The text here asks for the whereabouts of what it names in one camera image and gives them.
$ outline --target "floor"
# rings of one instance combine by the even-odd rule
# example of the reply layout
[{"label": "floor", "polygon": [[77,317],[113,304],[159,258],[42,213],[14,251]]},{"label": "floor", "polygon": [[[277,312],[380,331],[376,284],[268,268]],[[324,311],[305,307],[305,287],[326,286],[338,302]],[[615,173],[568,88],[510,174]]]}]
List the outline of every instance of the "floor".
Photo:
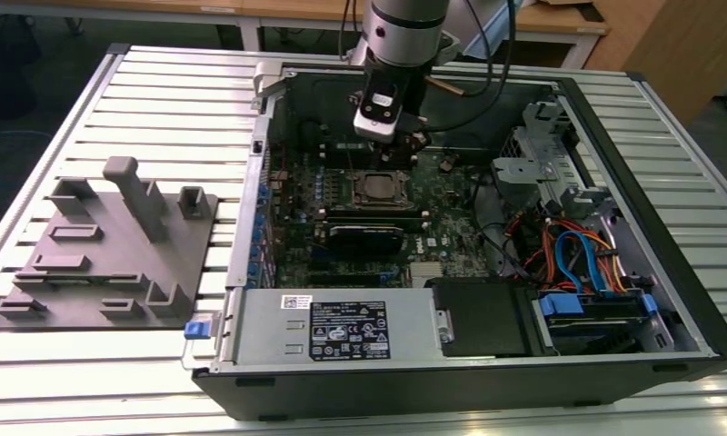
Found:
[{"label": "floor", "polygon": [[[33,131],[53,134],[73,106],[88,77],[113,42],[136,45],[187,46],[196,48],[241,48],[239,32],[212,25],[132,23],[85,20],[84,33],[72,36],[60,18],[37,17],[33,35],[41,47],[41,59],[24,67],[37,97],[34,110],[18,119],[0,121],[2,131]],[[352,47],[356,36],[344,35]],[[281,52],[338,53],[338,32],[292,31],[280,41],[275,29],[265,30],[265,48]],[[711,103],[690,125],[690,133],[727,178],[727,111]],[[0,217],[22,181],[32,171],[48,140],[41,134],[0,135]]]}]

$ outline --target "slotted aluminum surface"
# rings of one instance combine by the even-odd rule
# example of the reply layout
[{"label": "slotted aluminum surface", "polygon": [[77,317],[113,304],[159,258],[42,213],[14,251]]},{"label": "slotted aluminum surface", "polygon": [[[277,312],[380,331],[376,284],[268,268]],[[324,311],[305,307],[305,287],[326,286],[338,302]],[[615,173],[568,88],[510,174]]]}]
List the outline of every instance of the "slotted aluminum surface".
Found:
[{"label": "slotted aluminum surface", "polygon": [[[127,154],[140,159],[140,176],[156,178],[163,192],[200,184],[224,202],[196,311],[221,308],[257,115],[251,109],[251,78],[259,59],[267,57],[336,62],[331,56],[140,46],[127,55],[108,55],[49,147],[48,169],[41,165],[36,170],[37,190],[25,187],[1,224],[0,298],[10,290],[10,269],[26,263],[55,211],[42,199],[55,179],[93,177],[96,189],[112,190],[101,180],[101,166],[108,156]],[[450,74],[470,69],[482,71],[462,64],[440,70]],[[519,68],[518,73],[546,78],[568,74],[576,80],[727,319],[727,184],[667,111],[623,74],[534,68]],[[580,154],[602,183],[583,147]],[[727,372],[655,387],[603,407],[237,422],[191,380],[188,368],[205,365],[212,347],[212,342],[185,343],[181,332],[0,332],[0,434],[649,434],[653,429],[727,434]],[[538,395],[536,386],[523,388]]]}]

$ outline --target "table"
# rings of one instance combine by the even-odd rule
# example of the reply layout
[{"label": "table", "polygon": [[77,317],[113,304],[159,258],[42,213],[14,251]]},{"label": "table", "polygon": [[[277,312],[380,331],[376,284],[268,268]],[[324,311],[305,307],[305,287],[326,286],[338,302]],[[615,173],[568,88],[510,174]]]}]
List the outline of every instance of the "table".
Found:
[{"label": "table", "polygon": [[[55,211],[44,198],[55,178],[97,176],[107,158],[127,154],[152,159],[139,175],[157,178],[163,192],[200,184],[224,201],[195,304],[197,313],[220,310],[263,59],[338,62],[316,54],[145,46],[107,54],[0,223],[0,298]],[[444,68],[483,72],[476,64]],[[556,74],[523,67],[512,73]],[[727,319],[727,182],[646,83],[622,73],[570,75]],[[598,176],[587,149],[578,152]],[[0,333],[0,434],[727,434],[727,372],[602,407],[237,422],[191,380],[188,368],[213,352],[211,341],[185,342],[180,331]]]},{"label": "table", "polygon": [[[237,25],[247,51],[259,51],[261,27],[339,30],[346,0],[8,0],[0,14],[51,15],[76,18]],[[367,1],[358,4],[363,19]],[[518,14],[518,39],[571,46],[562,67],[580,69],[606,23],[584,20],[570,6],[531,5]]]}]

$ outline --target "warning label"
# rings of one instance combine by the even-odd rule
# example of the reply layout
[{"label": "warning label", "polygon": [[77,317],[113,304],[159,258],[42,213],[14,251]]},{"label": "warning label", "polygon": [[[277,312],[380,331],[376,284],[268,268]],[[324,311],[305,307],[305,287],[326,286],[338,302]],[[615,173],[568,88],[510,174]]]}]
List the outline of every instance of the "warning label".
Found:
[{"label": "warning label", "polygon": [[309,352],[315,361],[390,359],[386,302],[313,302]]}]

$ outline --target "robotic arm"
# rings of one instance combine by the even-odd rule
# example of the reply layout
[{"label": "robotic arm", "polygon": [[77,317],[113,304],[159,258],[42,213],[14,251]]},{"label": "robotic arm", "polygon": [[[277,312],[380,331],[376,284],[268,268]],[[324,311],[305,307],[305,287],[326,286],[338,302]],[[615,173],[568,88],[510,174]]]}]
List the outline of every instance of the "robotic arm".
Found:
[{"label": "robotic arm", "polygon": [[394,142],[400,121],[418,122],[448,4],[450,0],[372,0],[366,11],[367,80],[352,125],[356,134],[383,144]]}]

